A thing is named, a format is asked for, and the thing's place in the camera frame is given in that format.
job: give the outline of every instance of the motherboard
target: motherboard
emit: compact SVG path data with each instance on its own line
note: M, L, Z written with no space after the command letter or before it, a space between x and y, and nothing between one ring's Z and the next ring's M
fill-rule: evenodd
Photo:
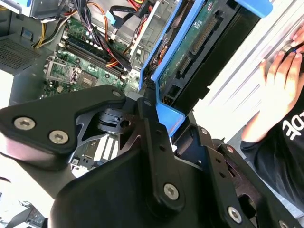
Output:
M120 52L126 49L126 44L112 45ZM129 75L120 65L106 67L110 60L103 49L93 43L89 31L71 18L57 50L47 58L46 82L40 98L101 85L113 85L124 93L136 92L139 77Z

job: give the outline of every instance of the white lettering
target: white lettering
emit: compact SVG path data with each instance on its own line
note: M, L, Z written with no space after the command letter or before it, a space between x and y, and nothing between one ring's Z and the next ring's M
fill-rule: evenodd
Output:
M304 122L303 122L303 120L301 119L301 117L299 117L298 115L293 116L293 118L291 119L291 125L292 125L296 130L298 130L298 131L301 131L301 130L303 130L303 128L304 128Z
M283 130L285 129L285 127L288 126L288 131L286 133L287 136L290 136L291 133L292 135L290 136L290 140L294 140L294 138L298 135L301 136L301 133L296 130L287 120L283 121Z

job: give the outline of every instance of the black plastic arm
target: black plastic arm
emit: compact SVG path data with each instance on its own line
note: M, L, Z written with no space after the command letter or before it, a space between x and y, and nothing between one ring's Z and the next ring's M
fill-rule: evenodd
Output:
M121 91L104 85L4 108L0 110L0 151L43 169L60 170L69 164L75 149L84 143L83 137L89 134L88 126L93 117L108 108L121 108L125 101ZM34 123L16 121L21 117ZM21 130L17 124L19 128L29 124L34 127ZM97 126L94 128L99 138L105 133L98 131ZM50 140L53 131L65 132L67 142L53 143Z

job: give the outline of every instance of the blue plastic bracket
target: blue plastic bracket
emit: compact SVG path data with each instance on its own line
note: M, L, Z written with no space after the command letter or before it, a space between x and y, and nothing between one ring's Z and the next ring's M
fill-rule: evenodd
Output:
M185 120L185 115L181 113L180 111L164 104L163 102L160 101L160 91L159 91L159 78L161 77L163 71L165 70L166 66L172 59L175 51L181 44L182 40L184 39L185 35L187 34L189 28L191 27L192 23L194 22L195 18L197 17L198 13L200 12L203 3L205 0L196 0L189 11L183 25L181 26L179 32L177 33L174 41L172 42L170 48L168 49L167 53L165 54L162 62L158 65L156 68L154 74L152 75L151 79L155 82L156 86L156 111L157 115L159 118L159 121L161 124L165 125L168 131L168 134L170 137L173 136L173 134L176 132L176 130L180 127L180 125L184 122ZM175 7L174 12L172 13L171 18L169 19L168 23L166 24L162 34L160 35L160 38L158 39L156 45L154 46L154 49L152 50L151 54L149 55L147 61L143 65L141 69L141 77L140 77L140 83L139 83L139 88L142 87L143 85L143 78L144 78L144 69L147 67L149 64L152 56L154 53L157 51L157 48L159 44L162 41L162 38L166 34L171 22L174 19L174 16L176 15L182 1L179 1L178 5Z
M253 12L260 18L268 16L272 11L272 3L269 0L235 0L247 10Z

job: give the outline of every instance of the finger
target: finger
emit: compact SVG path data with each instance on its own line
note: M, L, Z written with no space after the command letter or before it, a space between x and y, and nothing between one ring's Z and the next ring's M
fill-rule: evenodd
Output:
M296 56L294 57L291 63L288 76L286 79L285 91L289 94L290 98L292 99L296 97L298 91L301 62L302 62L302 55L298 53L296 54ZM301 81L301 88L299 89L302 90L304 85L304 84L302 85L302 83L304 82L303 77L301 77L300 81Z
M260 85L266 85L266 60L263 59L260 63Z
M285 88L285 82L286 77L288 74L288 71L290 69L290 66L293 62L293 59L295 57L295 52L290 53L286 59L283 61L283 63L280 65L280 67L277 70L277 73L275 75L275 87L279 89Z
M295 47L304 42L304 29L299 30L293 38L293 42L290 44L291 46Z
M304 53L304 45L296 50L297 53Z
M271 64L270 68L269 68L269 71L268 71L268 74L267 74L267 77L266 77L266 86L272 86L275 82L275 75L276 75L276 72L284 58L284 52L283 51L280 51L278 54L277 54L277 57L275 58L274 62Z
M294 30L291 34L290 34L290 39L296 39L296 37L294 37L298 31L304 29L304 21L298 26L298 30Z
M304 27L301 27L297 32L292 36L292 40L297 39L304 31Z

